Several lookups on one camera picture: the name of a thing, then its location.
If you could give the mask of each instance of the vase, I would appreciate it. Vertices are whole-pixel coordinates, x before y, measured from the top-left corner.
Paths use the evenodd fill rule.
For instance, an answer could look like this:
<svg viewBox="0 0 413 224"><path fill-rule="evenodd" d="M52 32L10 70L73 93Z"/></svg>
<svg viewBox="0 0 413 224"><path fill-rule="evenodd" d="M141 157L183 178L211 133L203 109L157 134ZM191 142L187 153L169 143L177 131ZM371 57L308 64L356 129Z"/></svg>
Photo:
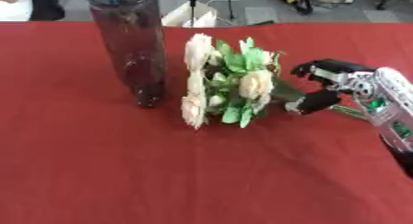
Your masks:
<svg viewBox="0 0 413 224"><path fill-rule="evenodd" d="M166 57L158 0L88 0L117 76L137 105L156 106L165 91Z"/></svg>

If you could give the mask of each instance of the floor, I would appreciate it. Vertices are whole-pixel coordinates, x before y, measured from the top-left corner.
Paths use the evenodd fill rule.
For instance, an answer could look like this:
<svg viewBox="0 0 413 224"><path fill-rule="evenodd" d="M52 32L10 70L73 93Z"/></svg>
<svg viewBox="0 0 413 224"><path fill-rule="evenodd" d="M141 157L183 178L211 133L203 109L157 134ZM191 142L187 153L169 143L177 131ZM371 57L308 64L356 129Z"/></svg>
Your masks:
<svg viewBox="0 0 413 224"><path fill-rule="evenodd" d="M186 0L159 0L162 15L166 15ZM199 0L207 3L210 0ZM263 21L274 22L413 22L413 0L392 0L385 11L375 10L378 0L355 0L349 5L316 6L310 16L298 14L280 0L240 0L233 2L235 19L229 21L228 3L217 1L210 5L217 9L219 26L249 25ZM91 20L86 0L62 0L65 20Z"/></svg>

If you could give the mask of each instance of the robotic hand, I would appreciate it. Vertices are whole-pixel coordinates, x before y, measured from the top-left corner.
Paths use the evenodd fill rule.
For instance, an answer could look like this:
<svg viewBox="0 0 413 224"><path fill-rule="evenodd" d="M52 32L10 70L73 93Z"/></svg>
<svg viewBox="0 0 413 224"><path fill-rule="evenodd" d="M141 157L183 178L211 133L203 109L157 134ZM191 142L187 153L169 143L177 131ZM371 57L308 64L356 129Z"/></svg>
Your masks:
<svg viewBox="0 0 413 224"><path fill-rule="evenodd" d="M352 95L405 172L413 178L413 86L398 71L324 59L298 65L291 74L322 84L319 91L288 102L288 111L308 114Z"/></svg>

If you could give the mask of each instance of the flower bouquet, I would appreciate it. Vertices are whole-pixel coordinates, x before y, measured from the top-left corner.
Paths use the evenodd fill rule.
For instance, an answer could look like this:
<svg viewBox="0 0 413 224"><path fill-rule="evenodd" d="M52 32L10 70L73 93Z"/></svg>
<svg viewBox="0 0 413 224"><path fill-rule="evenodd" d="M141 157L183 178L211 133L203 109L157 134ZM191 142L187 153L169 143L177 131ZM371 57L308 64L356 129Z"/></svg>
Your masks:
<svg viewBox="0 0 413 224"><path fill-rule="evenodd" d="M264 51L252 38L240 41L240 49L235 53L222 40L214 47L212 37L204 34L195 34L186 43L184 61L189 77L182 112L193 128L207 123L208 115L244 128L263 112L272 96L292 101L304 95L279 78L282 52ZM334 106L333 110L362 117L361 112L344 106Z"/></svg>

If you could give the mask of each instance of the red table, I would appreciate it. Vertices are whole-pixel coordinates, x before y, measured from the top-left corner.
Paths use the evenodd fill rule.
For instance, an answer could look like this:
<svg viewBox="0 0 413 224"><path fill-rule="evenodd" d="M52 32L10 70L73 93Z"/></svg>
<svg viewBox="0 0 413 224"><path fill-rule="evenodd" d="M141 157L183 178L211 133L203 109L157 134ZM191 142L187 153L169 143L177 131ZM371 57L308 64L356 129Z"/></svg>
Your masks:
<svg viewBox="0 0 413 224"><path fill-rule="evenodd" d="M169 96L142 110L91 23L0 25L1 224L413 223L413 182L377 132L333 112L277 108L247 129L185 126L183 47L196 31L413 77L411 24L166 29Z"/></svg>

